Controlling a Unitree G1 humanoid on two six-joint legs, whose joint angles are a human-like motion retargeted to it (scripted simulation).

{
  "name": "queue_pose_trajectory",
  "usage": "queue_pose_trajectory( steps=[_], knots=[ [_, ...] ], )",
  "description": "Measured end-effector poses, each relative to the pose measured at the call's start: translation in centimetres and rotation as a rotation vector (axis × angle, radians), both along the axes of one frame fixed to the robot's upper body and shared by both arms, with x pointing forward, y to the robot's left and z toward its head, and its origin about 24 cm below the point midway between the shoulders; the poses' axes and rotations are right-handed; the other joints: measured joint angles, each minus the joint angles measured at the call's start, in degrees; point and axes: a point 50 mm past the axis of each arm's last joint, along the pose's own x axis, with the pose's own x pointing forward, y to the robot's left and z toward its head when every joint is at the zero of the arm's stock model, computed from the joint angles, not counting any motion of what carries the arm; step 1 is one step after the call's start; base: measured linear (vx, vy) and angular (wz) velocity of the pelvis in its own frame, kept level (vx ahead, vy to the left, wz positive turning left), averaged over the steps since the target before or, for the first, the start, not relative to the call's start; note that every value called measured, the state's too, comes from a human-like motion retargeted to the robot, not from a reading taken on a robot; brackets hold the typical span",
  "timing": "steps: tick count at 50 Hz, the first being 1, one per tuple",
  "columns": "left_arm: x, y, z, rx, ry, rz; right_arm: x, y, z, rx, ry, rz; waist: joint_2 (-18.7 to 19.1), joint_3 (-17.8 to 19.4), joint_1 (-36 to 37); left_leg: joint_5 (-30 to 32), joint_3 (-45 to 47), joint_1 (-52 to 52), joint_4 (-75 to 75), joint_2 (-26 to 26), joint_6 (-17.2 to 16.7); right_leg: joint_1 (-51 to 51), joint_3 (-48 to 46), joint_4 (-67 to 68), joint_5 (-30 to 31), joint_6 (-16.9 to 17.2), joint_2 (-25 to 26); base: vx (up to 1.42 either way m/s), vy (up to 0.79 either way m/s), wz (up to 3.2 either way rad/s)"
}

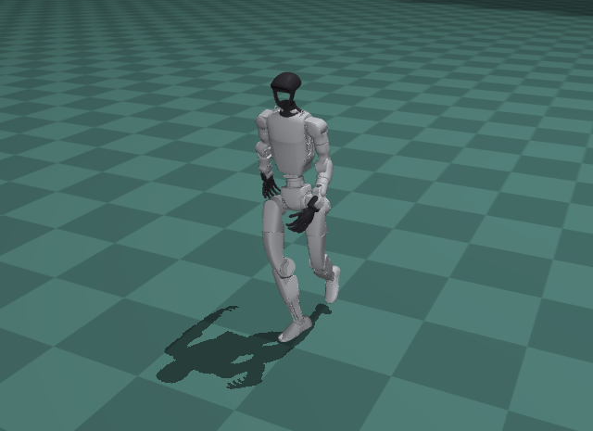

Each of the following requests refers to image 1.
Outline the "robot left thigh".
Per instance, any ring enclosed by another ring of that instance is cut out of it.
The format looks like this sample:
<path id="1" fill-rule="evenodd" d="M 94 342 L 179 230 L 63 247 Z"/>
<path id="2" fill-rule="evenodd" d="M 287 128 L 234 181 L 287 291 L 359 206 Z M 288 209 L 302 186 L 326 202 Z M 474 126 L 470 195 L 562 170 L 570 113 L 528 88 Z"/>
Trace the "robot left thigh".
<path id="1" fill-rule="evenodd" d="M 312 194 L 306 196 L 306 204 L 309 203 L 311 198 Z M 327 198 L 324 200 L 323 207 L 314 213 L 312 222 L 305 230 L 309 248 L 309 266 L 311 269 L 320 272 L 322 272 L 325 263 L 325 237 L 327 233 L 325 215 L 328 214 L 331 208 L 330 201 Z"/>

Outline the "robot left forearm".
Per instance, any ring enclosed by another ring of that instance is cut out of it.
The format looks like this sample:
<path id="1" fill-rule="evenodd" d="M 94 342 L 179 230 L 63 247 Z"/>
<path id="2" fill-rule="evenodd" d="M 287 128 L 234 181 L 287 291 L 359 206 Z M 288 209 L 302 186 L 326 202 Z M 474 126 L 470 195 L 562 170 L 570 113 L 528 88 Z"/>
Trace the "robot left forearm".
<path id="1" fill-rule="evenodd" d="M 333 163 L 331 160 L 327 161 L 326 165 L 326 172 L 320 172 L 317 174 L 316 183 L 312 190 L 312 196 L 317 196 L 318 200 L 314 204 L 314 207 L 317 209 L 321 209 L 325 203 L 326 192 L 328 188 L 328 184 L 332 180 L 333 174 Z"/>

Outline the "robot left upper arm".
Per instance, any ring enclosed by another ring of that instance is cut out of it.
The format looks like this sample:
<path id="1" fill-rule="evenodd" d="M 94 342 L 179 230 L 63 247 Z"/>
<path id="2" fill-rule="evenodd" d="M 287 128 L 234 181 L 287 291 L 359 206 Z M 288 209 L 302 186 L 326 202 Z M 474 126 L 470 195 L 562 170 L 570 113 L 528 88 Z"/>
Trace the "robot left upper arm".
<path id="1" fill-rule="evenodd" d="M 317 173 L 326 172 L 327 161 L 331 160 L 327 136 L 328 126 L 324 120 L 314 117 L 307 117 L 305 124 L 308 135 L 313 138 L 315 150 L 319 157 L 319 160 L 315 161 L 315 170 Z"/>

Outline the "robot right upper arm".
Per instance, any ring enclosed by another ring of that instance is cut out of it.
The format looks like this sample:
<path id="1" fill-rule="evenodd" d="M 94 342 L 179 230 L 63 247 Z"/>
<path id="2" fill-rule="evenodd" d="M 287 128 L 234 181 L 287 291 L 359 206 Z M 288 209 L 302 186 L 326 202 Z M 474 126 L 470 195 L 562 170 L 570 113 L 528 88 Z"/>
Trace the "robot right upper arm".
<path id="1" fill-rule="evenodd" d="M 272 110 L 265 109 L 256 117 L 256 124 L 258 125 L 259 138 L 261 141 L 256 144 L 255 149 L 264 158 L 271 154 L 271 144 L 267 128 L 267 118 L 271 112 Z"/>

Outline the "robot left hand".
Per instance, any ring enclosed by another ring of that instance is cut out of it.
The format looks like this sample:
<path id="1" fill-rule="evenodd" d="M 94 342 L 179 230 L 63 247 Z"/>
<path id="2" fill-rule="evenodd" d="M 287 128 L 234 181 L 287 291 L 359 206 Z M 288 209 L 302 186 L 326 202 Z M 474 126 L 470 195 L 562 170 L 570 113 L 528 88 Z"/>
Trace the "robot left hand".
<path id="1" fill-rule="evenodd" d="M 309 203 L 307 204 L 308 205 L 307 208 L 303 209 L 302 211 L 300 211 L 298 213 L 289 215 L 289 218 L 298 216 L 298 218 L 294 222 L 286 224 L 286 226 L 288 226 L 289 230 L 292 230 L 293 232 L 297 232 L 297 233 L 303 233 L 307 229 L 307 227 L 313 220 L 314 213 L 318 212 L 320 210 L 320 209 L 317 209 L 314 207 L 314 204 L 316 203 L 317 200 L 318 200 L 318 197 L 313 196 L 311 198 L 311 200 L 309 201 Z M 290 227 L 290 226 L 293 226 L 293 227 Z"/>

